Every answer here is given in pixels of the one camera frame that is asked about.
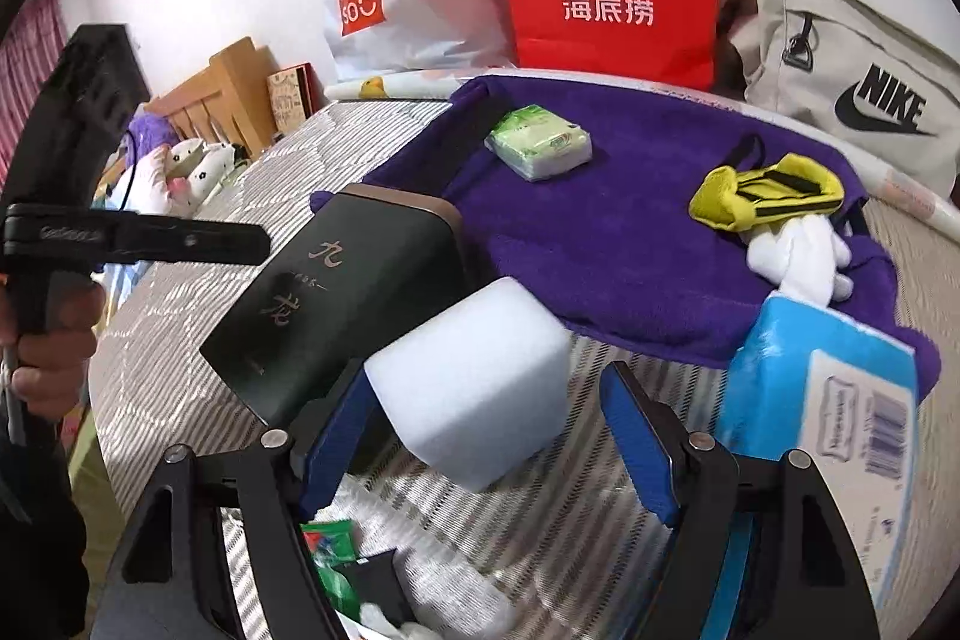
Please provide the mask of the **person's left hand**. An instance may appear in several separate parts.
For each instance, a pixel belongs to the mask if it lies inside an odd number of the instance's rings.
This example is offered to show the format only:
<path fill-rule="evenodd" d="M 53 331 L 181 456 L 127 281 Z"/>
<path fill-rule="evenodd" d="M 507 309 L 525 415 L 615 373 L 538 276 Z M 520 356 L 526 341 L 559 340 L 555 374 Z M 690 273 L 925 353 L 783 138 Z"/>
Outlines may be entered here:
<path fill-rule="evenodd" d="M 41 335 L 21 333 L 13 305 L 2 292 L 2 346 L 13 347 L 13 395 L 34 416 L 57 422 L 80 401 L 89 359 L 98 340 L 94 326 L 103 315 L 106 294 L 96 281 L 76 283 L 60 301 L 57 326 Z"/>

